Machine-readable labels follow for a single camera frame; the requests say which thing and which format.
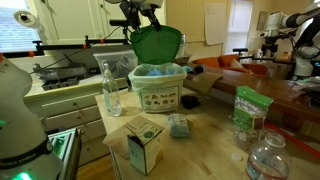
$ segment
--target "cabinet drawer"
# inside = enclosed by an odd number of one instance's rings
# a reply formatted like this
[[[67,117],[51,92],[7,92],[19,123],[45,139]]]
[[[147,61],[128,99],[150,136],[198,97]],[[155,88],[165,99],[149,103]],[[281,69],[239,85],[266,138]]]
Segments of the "cabinet drawer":
[[[83,134],[81,134],[81,141],[85,143],[87,141],[96,139],[106,135],[102,120],[94,121],[77,127]]]
[[[102,143],[105,136],[82,144],[79,166],[110,153],[109,147]]]
[[[78,111],[47,118],[43,121],[43,126],[45,130],[51,130],[55,128],[69,129],[98,119],[101,119],[98,106],[92,106]]]
[[[43,104],[42,110],[46,117],[51,117],[57,114],[62,114],[70,111],[80,110],[85,107],[94,106],[97,104],[95,96],[99,93],[80,96],[77,98],[66,99],[49,104]]]

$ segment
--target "picture frame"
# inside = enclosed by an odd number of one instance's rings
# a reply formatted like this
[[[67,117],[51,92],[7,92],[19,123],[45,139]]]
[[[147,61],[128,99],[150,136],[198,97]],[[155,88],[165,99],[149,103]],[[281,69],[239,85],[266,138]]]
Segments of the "picture frame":
[[[268,12],[260,11],[259,19],[258,19],[258,23],[257,23],[257,30],[258,31],[264,30],[264,26],[266,24],[267,18],[268,18]]]

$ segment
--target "green mesh bag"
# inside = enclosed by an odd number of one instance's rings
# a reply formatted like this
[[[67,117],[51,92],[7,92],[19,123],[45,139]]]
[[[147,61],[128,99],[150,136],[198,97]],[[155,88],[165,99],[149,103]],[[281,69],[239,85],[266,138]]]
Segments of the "green mesh bag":
[[[180,47],[181,32],[168,26],[161,26],[160,31],[148,26],[131,33],[130,39],[140,62],[158,65],[174,60]]]

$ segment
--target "green snack bag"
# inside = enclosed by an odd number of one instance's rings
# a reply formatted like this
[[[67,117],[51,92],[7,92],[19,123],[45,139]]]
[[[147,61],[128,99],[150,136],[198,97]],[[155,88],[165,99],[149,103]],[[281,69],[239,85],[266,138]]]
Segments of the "green snack bag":
[[[261,136],[268,107],[273,99],[247,86],[238,86],[234,107],[234,139],[249,152]]]

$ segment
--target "plastic water bottle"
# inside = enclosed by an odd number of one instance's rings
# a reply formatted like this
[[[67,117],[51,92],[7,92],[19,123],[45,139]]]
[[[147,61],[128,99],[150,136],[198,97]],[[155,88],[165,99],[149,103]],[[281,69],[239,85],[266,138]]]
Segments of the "plastic water bottle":
[[[102,81],[103,95],[107,111],[111,116],[120,116],[122,113],[117,81],[112,77],[108,64],[104,64],[104,78]]]
[[[285,140],[277,133],[268,133],[264,140],[256,143],[249,153],[246,166],[249,179],[287,179],[291,160],[284,147]]]

